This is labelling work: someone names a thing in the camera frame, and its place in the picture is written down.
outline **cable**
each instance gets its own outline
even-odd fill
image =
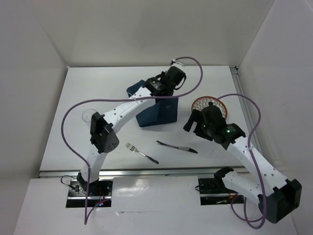
[[[70,178],[73,178],[73,179],[76,179],[76,178],[73,177],[73,176],[70,176],[70,175],[64,175],[64,176],[61,177],[61,183],[62,184],[66,185],[66,186],[69,186],[72,190],[75,190],[75,187],[73,185],[67,185],[67,184],[63,183],[62,180],[63,180],[64,177],[70,177]]]
[[[255,106],[255,108],[257,109],[258,114],[259,114],[258,121],[256,122],[255,126],[252,128],[252,130],[251,130],[251,132],[250,132],[250,134],[249,134],[249,136],[248,136],[248,149],[249,149],[249,152],[250,152],[250,154],[251,154],[251,157],[252,157],[253,163],[254,163],[254,165],[255,165],[256,171],[257,171],[257,173],[258,173],[258,177],[259,177],[260,185],[261,185],[261,189],[262,189],[262,199],[263,199],[263,213],[262,213],[262,214],[263,214],[263,215],[262,215],[262,217],[260,218],[260,219],[261,219],[261,223],[260,223],[258,226],[254,226],[254,225],[251,224],[251,222],[252,222],[252,223],[253,223],[253,222],[257,222],[257,221],[259,221],[259,219],[257,219],[257,220],[251,220],[251,221],[248,219],[247,214],[246,214],[246,199],[245,199],[245,202],[244,202],[244,214],[245,214],[245,218],[244,218],[244,219],[241,218],[241,217],[235,212],[235,210],[234,210],[232,204],[231,204],[231,209],[233,210],[233,212],[235,213],[235,215],[236,215],[238,218],[240,218],[241,220],[247,222],[247,224],[248,224],[251,228],[253,228],[253,229],[260,229],[261,227],[263,227],[263,225],[264,225],[264,223],[265,223],[265,220],[266,220],[266,214],[267,214],[267,200],[266,200],[266,194],[265,194],[266,192],[265,192],[264,182],[263,182],[263,179],[262,179],[262,174],[261,174],[259,165],[258,165],[258,163],[257,163],[257,161],[256,161],[256,159],[255,159],[255,156],[254,156],[254,154],[253,154],[253,151],[252,151],[252,149],[251,149],[251,138],[252,138],[252,135],[253,135],[253,133],[255,132],[256,128],[259,126],[259,124],[260,124],[260,122],[261,122],[261,110],[260,110],[259,106],[258,106],[252,99],[250,99],[249,97],[247,97],[247,96],[245,96],[245,95],[243,95],[243,94],[226,94],[226,95],[222,95],[221,97],[218,97],[217,100],[222,99],[222,98],[227,97],[227,96],[233,96],[233,95],[235,95],[235,96],[241,96],[241,97],[243,97],[243,98],[249,100],[249,101]]]
[[[200,79],[199,79],[199,82],[196,84],[196,86],[191,89],[190,91],[188,92],[185,92],[183,94],[179,94],[179,95],[174,95],[174,96],[149,96],[149,97],[139,97],[139,98],[136,98],[136,100],[143,100],[143,99],[172,99],[172,98],[179,98],[179,97],[182,97],[182,96],[185,96],[185,95],[188,95],[190,94],[191,92],[193,92],[196,88],[198,88],[198,86],[200,85],[200,83],[202,82],[202,78],[203,78],[203,69],[202,69],[202,66],[200,64],[200,62],[198,60],[196,60],[195,58],[193,57],[190,57],[190,56],[183,56],[183,57],[179,57],[177,58],[176,60],[180,60],[180,59],[190,59],[190,60],[193,60],[197,63],[197,65],[199,66],[200,68]],[[87,224],[87,221],[88,221],[88,217],[90,215],[90,213],[93,211],[93,209],[95,207],[93,207],[91,209],[91,211],[87,214],[87,205],[88,205],[88,195],[89,195],[89,181],[90,181],[90,164],[88,163],[88,161],[82,156],[80,155],[78,152],[76,152],[68,143],[68,141],[66,140],[65,138],[65,135],[64,135],[64,123],[65,123],[65,120],[68,116],[68,114],[74,109],[76,108],[77,106],[80,106],[82,104],[86,104],[86,103],[91,103],[91,102],[131,102],[131,101],[134,101],[134,99],[89,99],[89,100],[85,100],[85,101],[82,101],[82,102],[79,102],[75,105],[73,105],[72,107],[69,108],[69,110],[67,110],[67,112],[64,114],[64,117],[62,119],[62,122],[61,122],[61,136],[62,136],[62,139],[65,143],[65,145],[75,154],[77,155],[81,160],[83,160],[85,162],[85,164],[87,165],[88,167],[88,176],[87,176],[87,187],[86,187],[86,197],[85,197],[85,217],[84,217],[84,224],[86,225]]]

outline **knife blade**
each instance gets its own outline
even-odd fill
[[[170,144],[163,143],[163,142],[161,142],[161,141],[156,141],[156,143],[157,143],[158,145],[165,146],[165,147],[169,147],[169,148],[175,148],[175,149],[179,149],[179,150],[187,151],[187,152],[191,152],[191,153],[198,153],[196,150],[194,150],[194,149],[192,149],[192,148],[189,148],[189,147],[174,146],[174,145],[170,145]]]

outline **knife handle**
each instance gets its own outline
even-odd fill
[[[170,148],[178,148],[177,146],[174,146],[174,145],[170,145],[170,144],[166,144],[166,143],[163,143],[161,141],[156,141],[156,143],[158,145],[162,145],[162,146],[166,146],[166,147],[170,147]]]

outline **table knife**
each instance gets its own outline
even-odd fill
[[[158,145],[166,146],[166,147],[169,147],[169,148],[175,148],[175,149],[179,149],[179,150],[183,150],[183,151],[187,151],[187,152],[191,152],[191,153],[198,153],[196,150],[194,150],[192,148],[189,148],[189,147],[174,146],[174,145],[163,143],[161,141],[156,141],[156,143]]]

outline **dark blue fabric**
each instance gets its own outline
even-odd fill
[[[128,96],[132,96],[145,84],[141,80],[127,88]],[[140,127],[168,124],[177,121],[178,98],[159,100],[154,106],[149,107],[136,116]]]

